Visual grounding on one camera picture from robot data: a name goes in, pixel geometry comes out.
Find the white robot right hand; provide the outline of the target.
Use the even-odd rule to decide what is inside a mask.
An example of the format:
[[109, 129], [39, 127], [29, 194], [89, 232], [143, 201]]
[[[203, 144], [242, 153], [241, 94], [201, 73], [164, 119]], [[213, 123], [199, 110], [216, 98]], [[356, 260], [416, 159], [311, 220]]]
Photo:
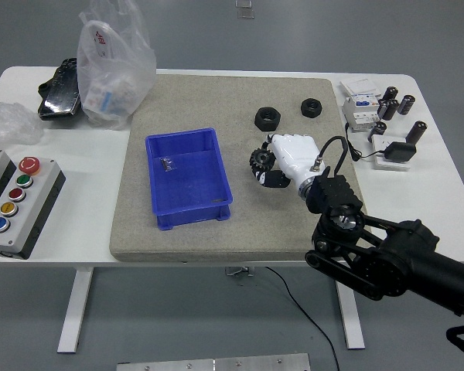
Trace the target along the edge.
[[262, 186], [286, 188], [293, 183], [301, 197], [325, 170], [313, 138], [300, 134], [269, 134], [251, 153], [249, 164]]

